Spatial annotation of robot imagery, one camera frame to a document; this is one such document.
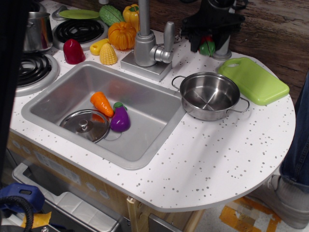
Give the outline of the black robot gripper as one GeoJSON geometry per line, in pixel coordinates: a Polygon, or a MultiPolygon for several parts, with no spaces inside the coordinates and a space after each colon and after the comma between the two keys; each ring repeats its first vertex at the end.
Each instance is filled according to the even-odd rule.
{"type": "MultiPolygon", "coordinates": [[[[189,39],[191,51],[197,52],[200,46],[201,38],[213,34],[216,27],[216,9],[211,0],[203,0],[197,13],[182,20],[181,35],[189,39]]],[[[241,24],[245,17],[235,13],[239,32],[241,24]]],[[[229,35],[226,33],[214,34],[215,53],[217,55],[226,55],[228,52],[229,35]]]]}

